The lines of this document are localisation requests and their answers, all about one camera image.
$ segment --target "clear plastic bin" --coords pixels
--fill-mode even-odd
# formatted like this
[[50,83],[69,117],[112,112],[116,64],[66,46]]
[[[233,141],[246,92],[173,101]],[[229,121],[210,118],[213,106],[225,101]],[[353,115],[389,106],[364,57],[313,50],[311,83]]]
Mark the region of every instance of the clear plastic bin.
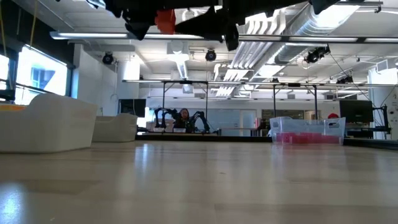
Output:
[[174,133],[185,133],[186,129],[185,128],[174,128],[173,131],[174,131]]
[[282,144],[343,144],[346,118],[304,120],[271,118],[272,142]]

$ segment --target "computer screen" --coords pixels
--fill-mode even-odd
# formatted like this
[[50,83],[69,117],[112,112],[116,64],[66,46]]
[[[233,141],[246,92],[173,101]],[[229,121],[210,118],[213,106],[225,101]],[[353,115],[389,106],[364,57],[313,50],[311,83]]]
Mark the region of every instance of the computer screen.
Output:
[[120,113],[129,113],[145,118],[146,99],[120,100]]
[[366,100],[340,100],[340,116],[347,123],[373,122],[373,104]]

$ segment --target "wooden floor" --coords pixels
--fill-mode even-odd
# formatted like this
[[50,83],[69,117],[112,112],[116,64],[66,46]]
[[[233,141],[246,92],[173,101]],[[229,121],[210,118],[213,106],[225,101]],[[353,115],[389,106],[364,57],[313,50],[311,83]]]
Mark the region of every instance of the wooden floor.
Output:
[[132,142],[0,154],[0,223],[398,223],[398,153]]

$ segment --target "person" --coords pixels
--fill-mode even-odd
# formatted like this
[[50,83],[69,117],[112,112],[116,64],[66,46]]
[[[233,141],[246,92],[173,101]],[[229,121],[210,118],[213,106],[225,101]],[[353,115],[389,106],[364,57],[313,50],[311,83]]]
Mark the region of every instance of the person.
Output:
[[188,109],[182,108],[182,109],[180,110],[180,115],[181,115],[181,118],[182,118],[183,120],[188,120],[188,119],[189,119],[189,111],[188,111]]
[[194,127],[189,122],[189,111],[186,108],[180,110],[180,116],[175,120],[174,128],[185,128],[186,133],[192,133]]

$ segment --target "security camera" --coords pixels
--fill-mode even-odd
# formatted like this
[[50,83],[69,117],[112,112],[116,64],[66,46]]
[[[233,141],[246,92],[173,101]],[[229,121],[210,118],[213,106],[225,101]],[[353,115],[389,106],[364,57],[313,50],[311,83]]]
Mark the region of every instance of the security camera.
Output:
[[206,61],[212,62],[212,61],[216,60],[217,54],[213,49],[208,49],[205,58],[206,58]]
[[112,63],[114,62],[114,58],[113,58],[112,52],[106,52],[105,56],[102,58],[102,62],[105,65],[112,65]]

